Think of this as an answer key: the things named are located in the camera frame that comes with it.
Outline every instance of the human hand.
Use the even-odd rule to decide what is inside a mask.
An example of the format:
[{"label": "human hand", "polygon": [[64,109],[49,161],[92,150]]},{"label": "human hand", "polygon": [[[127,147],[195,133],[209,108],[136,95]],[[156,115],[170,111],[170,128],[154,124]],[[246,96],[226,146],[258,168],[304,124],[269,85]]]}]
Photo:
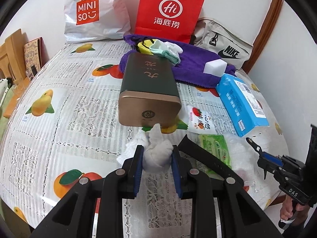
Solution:
[{"label": "human hand", "polygon": [[[293,216],[293,205],[292,205],[292,198],[288,195],[286,195],[286,199],[283,202],[281,211],[280,211],[280,218],[287,221],[289,218]],[[296,217],[296,222],[294,224],[300,224],[304,220],[306,220],[308,216],[308,211],[310,207],[308,205],[302,206],[300,204],[296,205],[296,211],[299,211],[297,217]]]}]

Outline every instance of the nike bag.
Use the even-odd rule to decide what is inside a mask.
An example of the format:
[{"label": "nike bag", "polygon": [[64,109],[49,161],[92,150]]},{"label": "nike bag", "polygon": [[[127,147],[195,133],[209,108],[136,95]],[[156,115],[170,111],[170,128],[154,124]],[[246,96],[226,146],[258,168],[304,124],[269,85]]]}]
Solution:
[{"label": "nike bag", "polygon": [[204,0],[140,0],[135,33],[189,43]]},{"label": "nike bag", "polygon": [[250,58],[253,46],[232,34],[214,19],[199,19],[194,35],[195,46],[217,53],[237,70]]},{"label": "nike bag", "polygon": [[66,43],[121,39],[130,31],[123,0],[66,0]]}]

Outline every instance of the nike swoosh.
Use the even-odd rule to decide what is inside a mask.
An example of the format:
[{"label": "nike swoosh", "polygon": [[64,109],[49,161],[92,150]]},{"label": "nike swoosh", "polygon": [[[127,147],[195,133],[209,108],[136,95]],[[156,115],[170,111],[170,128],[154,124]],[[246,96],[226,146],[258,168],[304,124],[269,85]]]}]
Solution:
[{"label": "nike swoosh", "polygon": [[241,59],[241,58],[235,58],[235,57],[230,56],[230,55],[224,55],[224,54],[223,54],[223,51],[224,51],[224,49],[218,52],[218,55],[219,55],[221,58],[227,58],[227,59]]}]

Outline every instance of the white foam block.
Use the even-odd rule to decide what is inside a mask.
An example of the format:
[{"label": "white foam block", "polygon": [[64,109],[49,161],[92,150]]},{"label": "white foam block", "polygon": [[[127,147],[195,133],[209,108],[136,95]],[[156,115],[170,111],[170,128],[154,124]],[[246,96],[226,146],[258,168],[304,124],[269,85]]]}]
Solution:
[{"label": "white foam block", "polygon": [[224,60],[217,59],[205,64],[203,69],[204,73],[212,74],[218,77],[222,77],[227,67],[227,63]]}]

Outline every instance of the white circle logo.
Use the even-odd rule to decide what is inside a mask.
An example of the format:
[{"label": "white circle logo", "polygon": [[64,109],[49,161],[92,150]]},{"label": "white circle logo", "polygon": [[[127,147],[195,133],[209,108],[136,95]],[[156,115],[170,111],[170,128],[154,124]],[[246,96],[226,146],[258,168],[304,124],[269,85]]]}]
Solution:
[{"label": "white circle logo", "polygon": [[183,5],[179,0],[163,0],[160,2],[158,8],[164,17],[170,19],[178,17],[183,11]]}]

